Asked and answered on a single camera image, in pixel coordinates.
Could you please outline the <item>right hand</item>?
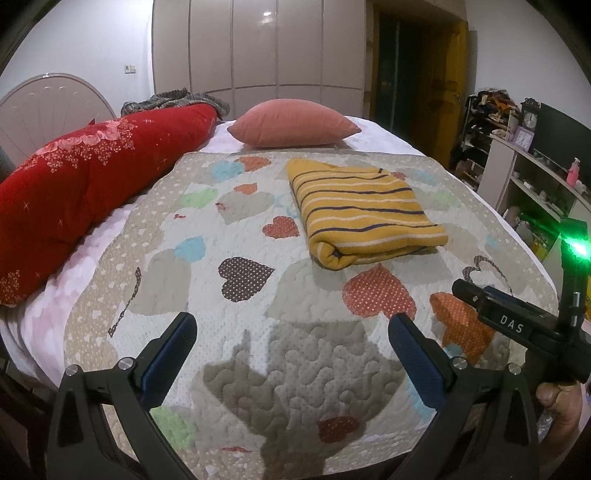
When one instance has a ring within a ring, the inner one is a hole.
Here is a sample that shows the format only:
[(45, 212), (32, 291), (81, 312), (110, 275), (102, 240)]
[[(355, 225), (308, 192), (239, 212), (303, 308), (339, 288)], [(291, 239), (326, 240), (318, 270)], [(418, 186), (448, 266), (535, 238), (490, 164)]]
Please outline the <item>right hand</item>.
[(536, 399), (554, 418), (552, 426), (540, 444), (542, 465), (549, 468), (565, 457), (580, 434), (579, 426), (583, 412), (581, 384), (544, 382), (536, 390)]

